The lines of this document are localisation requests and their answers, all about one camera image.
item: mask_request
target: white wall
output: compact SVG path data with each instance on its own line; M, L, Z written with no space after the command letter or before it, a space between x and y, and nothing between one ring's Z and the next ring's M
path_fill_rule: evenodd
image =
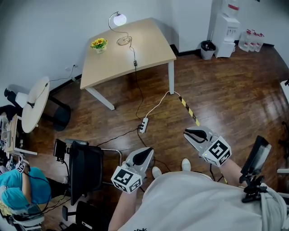
M213 0L208 39L214 29L217 11L222 0ZM275 49L289 67L289 2L287 0L241 0L237 19L241 23L239 34L254 29L265 35L265 43L274 44Z
M174 42L179 52L200 49L207 39L212 0L172 0Z
M120 11L128 22L152 17L172 43L168 0L4 0L0 6L0 106L4 89L28 92L43 76L68 77L74 64L82 73L88 39L108 30L109 16ZM67 80L51 82L51 89Z

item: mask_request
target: round white table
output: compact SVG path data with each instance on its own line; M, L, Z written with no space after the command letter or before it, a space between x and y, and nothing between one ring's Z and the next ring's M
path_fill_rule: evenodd
M22 128L25 133L33 131L41 117L53 122L53 127L57 131L64 130L68 125L71 109L68 105L50 96L49 87L49 78L43 77L30 90L28 101L22 112ZM60 106L53 117L43 113L48 99Z

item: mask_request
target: hand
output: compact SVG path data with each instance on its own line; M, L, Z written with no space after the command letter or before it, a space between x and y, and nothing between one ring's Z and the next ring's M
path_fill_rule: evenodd
M24 167L24 173L26 173L26 174L29 173L29 165L25 165L25 167Z

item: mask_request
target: black and yellow tape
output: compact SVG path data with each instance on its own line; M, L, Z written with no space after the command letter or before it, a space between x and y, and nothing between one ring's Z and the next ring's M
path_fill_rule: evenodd
M180 96L179 97L180 101L182 102L183 106L185 106L185 108L187 109L187 111L189 112L190 116L194 119L194 121L196 122L197 126L200 126L200 123L197 119L197 117L195 117L193 111L189 108L189 106L186 104L186 102L184 101L184 99Z

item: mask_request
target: potted flower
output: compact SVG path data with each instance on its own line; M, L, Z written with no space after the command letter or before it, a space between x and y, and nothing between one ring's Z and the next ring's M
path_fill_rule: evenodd
M98 38L91 43L90 47L95 49L96 52L100 54L105 52L105 50L107 49L107 43L108 41L104 40L104 38Z

